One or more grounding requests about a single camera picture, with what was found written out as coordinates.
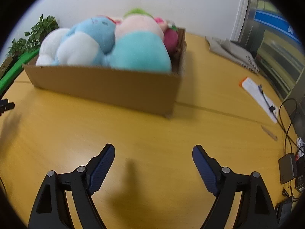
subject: black cable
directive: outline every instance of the black cable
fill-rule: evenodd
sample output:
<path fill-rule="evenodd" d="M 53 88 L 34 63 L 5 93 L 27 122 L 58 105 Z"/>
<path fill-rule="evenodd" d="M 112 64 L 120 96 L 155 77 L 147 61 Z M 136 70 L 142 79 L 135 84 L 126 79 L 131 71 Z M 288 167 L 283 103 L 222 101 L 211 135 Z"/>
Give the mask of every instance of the black cable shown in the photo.
<path fill-rule="evenodd" d="M 282 106 L 284 105 L 284 103 L 287 102 L 287 101 L 294 101 L 294 102 L 295 102 L 295 113 L 294 113 L 294 116 L 293 116 L 293 118 L 292 118 L 292 120 L 291 120 L 291 122 L 290 122 L 290 125 L 289 125 L 288 130 L 287 130 L 287 134 L 286 134 L 286 137 L 285 137 L 285 143 L 284 143 L 284 149 L 285 149 L 285 150 L 284 150 L 284 153 L 285 153 L 285 155 L 286 155 L 287 135 L 288 135 L 289 129 L 290 129 L 291 125 L 292 125 L 292 122 L 294 121 L 294 118 L 295 118 L 295 115 L 296 115 L 296 110 L 297 110 L 297 108 L 298 108 L 298 103 L 297 103 L 297 101 L 296 101 L 294 98 L 289 98 L 289 99 L 287 99 L 287 100 L 285 100 L 285 101 L 282 102 L 282 104 L 280 105 L 280 109 L 279 109 L 279 117 L 280 117 L 280 120 L 281 120 L 281 123 L 282 123 L 283 126 L 284 126 L 284 123 L 283 123 L 282 117 L 281 117 L 281 108 L 282 108 Z M 289 143 L 290 143 L 290 149 L 291 149 L 291 152 L 292 152 L 292 145 L 291 145 L 290 139 L 288 139 L 288 141 L 289 141 Z"/>
<path fill-rule="evenodd" d="M 277 123 L 280 125 L 280 127 L 281 127 L 282 130 L 283 130 L 283 132 L 286 134 L 286 137 L 288 137 L 289 142 L 290 142 L 290 143 L 292 142 L 292 143 L 297 147 L 298 151 L 303 152 L 304 155 L 305 155 L 305 152 L 304 152 L 300 147 L 298 147 L 297 144 L 291 139 L 291 137 L 290 137 L 290 136 L 288 135 L 288 133 L 286 132 L 284 125 L 281 124 L 281 123 L 279 122 L 278 118 L 277 118 L 277 117 L 275 116 L 275 114 L 273 113 L 273 111 L 275 110 L 275 107 L 274 107 L 273 105 L 270 106 L 269 103 L 268 103 L 268 101 L 266 100 L 266 97 L 265 97 L 264 92 L 263 92 L 262 85 L 259 85 L 259 86 L 258 86 L 258 89 L 260 90 L 260 93 L 262 94 L 262 96 L 263 96 L 263 98 L 264 98 L 264 100 L 265 100 L 267 106 L 269 107 L 269 111 L 273 114 L 273 116 L 274 116 L 274 118 L 276 119 Z"/>
<path fill-rule="evenodd" d="M 299 200 L 299 198 L 294 197 L 291 185 L 290 185 L 290 192 L 291 192 L 291 196 L 292 196 L 292 201 L 297 202 Z"/>
<path fill-rule="evenodd" d="M 1 181 L 2 186 L 3 186 L 3 188 L 4 188 L 5 195 L 7 196 L 6 188 L 5 188 L 5 186 L 4 186 L 4 183 L 3 183 L 2 179 L 1 179 L 1 177 L 0 177 L 0 181 Z"/>

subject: light blue plush toy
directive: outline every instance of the light blue plush toy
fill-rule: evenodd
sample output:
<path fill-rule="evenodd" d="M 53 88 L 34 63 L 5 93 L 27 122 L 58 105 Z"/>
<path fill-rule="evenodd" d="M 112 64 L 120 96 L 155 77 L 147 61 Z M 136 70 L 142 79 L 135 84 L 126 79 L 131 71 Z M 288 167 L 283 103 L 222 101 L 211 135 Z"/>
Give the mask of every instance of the light blue plush toy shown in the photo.
<path fill-rule="evenodd" d="M 89 18 L 73 26 L 59 45 L 54 64 L 106 65 L 114 45 L 115 24 L 106 17 Z"/>
<path fill-rule="evenodd" d="M 121 37 L 107 59 L 114 69 L 171 72 L 170 57 L 164 43 L 149 31 L 135 31 Z"/>

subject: stuffed toy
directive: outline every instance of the stuffed toy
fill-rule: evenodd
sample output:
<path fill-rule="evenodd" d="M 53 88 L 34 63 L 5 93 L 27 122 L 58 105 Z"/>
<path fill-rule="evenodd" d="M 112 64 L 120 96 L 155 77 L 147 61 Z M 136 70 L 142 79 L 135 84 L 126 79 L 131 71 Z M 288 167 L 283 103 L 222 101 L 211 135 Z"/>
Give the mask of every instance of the stuffed toy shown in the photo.
<path fill-rule="evenodd" d="M 42 41 L 39 49 L 39 57 L 36 66 L 54 65 L 54 58 L 63 36 L 69 32 L 69 28 L 58 28 L 50 32 Z"/>
<path fill-rule="evenodd" d="M 149 31 L 163 41 L 164 33 L 159 27 L 158 23 L 150 16 L 147 15 L 129 15 L 123 22 L 116 26 L 115 29 L 115 40 L 119 40 L 127 33 L 134 31 Z"/>
<path fill-rule="evenodd" d="M 168 29 L 168 25 L 164 20 L 160 17 L 154 18 L 155 21 L 158 23 L 159 27 L 161 28 L 162 32 L 164 33 Z"/>
<path fill-rule="evenodd" d="M 169 55 L 176 51 L 178 46 L 178 33 L 176 30 L 167 29 L 164 33 L 164 45 Z"/>
<path fill-rule="evenodd" d="M 120 37 L 108 56 L 114 69 L 171 72 L 171 62 L 160 38 L 150 31 L 133 31 Z"/>
<path fill-rule="evenodd" d="M 89 18 L 73 26 L 62 38 L 53 63 L 105 66 L 105 54 L 114 45 L 115 27 L 106 17 Z"/>
<path fill-rule="evenodd" d="M 106 17 L 106 18 L 108 18 L 109 20 L 111 20 L 114 24 L 121 24 L 121 22 L 122 22 L 122 18 L 120 18 L 120 17 L 115 17 L 115 18 L 111 18 L 111 17 L 109 17 L 109 16 L 106 16 L 106 15 L 97 15 L 97 17 Z"/>
<path fill-rule="evenodd" d="M 153 18 L 153 16 L 151 14 L 147 13 L 145 10 L 143 10 L 141 8 L 134 8 L 134 9 L 128 11 L 126 14 L 124 14 L 124 18 L 126 18 L 130 15 L 147 15 L 147 16 Z"/>

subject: cardboard box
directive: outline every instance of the cardboard box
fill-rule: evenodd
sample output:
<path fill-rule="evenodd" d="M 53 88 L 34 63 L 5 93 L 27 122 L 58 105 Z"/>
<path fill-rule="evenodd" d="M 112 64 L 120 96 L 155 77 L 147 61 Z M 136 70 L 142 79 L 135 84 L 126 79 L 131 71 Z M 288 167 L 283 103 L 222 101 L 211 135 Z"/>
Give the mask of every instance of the cardboard box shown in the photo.
<path fill-rule="evenodd" d="M 183 76 L 185 29 L 171 56 L 171 74 L 83 66 L 35 66 L 37 57 L 24 65 L 35 87 L 88 98 L 169 117 Z"/>

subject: paper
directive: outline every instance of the paper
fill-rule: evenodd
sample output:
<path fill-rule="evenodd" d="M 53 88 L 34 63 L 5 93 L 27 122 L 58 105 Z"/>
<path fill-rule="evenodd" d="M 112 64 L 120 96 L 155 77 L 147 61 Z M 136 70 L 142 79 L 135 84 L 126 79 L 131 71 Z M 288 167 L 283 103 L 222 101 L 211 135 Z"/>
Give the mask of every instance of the paper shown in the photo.
<path fill-rule="evenodd" d="M 296 140 L 296 145 L 297 145 L 298 148 L 300 149 L 300 150 L 298 151 L 298 156 L 297 156 L 297 159 L 296 159 L 296 160 L 298 160 L 301 156 L 304 155 L 304 153 L 303 153 L 303 151 L 304 151 L 304 147 L 303 147 L 304 142 L 303 142 L 302 138 L 298 138 L 298 139 Z"/>
<path fill-rule="evenodd" d="M 265 98 L 270 106 L 274 106 L 275 110 L 273 111 L 275 117 L 272 115 L 272 113 L 269 111 L 269 107 L 263 98 L 262 93 L 258 89 L 258 84 L 256 84 L 251 78 L 247 77 L 245 81 L 242 82 L 242 87 L 256 100 L 256 102 L 265 110 L 265 112 L 268 114 L 270 119 L 276 123 L 276 118 L 278 117 L 278 107 L 273 103 L 273 101 L 267 97 L 265 94 Z"/>

